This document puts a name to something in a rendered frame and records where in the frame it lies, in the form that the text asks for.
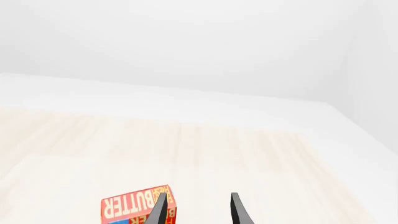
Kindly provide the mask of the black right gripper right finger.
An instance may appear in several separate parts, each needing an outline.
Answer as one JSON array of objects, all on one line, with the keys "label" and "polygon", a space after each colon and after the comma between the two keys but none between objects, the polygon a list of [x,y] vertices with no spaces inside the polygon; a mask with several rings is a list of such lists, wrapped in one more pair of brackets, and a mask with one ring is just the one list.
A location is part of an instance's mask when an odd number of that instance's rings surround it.
[{"label": "black right gripper right finger", "polygon": [[236,192],[231,194],[230,210],[233,224],[254,224]]}]

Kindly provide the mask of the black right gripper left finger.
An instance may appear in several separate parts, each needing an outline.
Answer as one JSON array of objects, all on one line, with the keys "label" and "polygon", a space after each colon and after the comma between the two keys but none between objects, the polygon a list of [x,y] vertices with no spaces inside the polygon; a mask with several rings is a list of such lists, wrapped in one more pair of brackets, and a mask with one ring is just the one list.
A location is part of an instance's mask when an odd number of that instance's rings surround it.
[{"label": "black right gripper left finger", "polygon": [[167,194],[161,193],[144,224],[165,224],[167,216]]}]

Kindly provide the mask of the red butter box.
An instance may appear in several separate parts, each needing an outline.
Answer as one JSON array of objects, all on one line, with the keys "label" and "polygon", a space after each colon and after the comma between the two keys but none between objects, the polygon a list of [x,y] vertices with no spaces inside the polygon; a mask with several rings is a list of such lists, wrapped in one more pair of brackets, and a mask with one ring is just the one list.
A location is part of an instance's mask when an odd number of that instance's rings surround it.
[{"label": "red butter box", "polygon": [[167,194],[164,224],[176,224],[177,204],[167,184],[102,199],[101,224],[145,224],[162,193]]}]

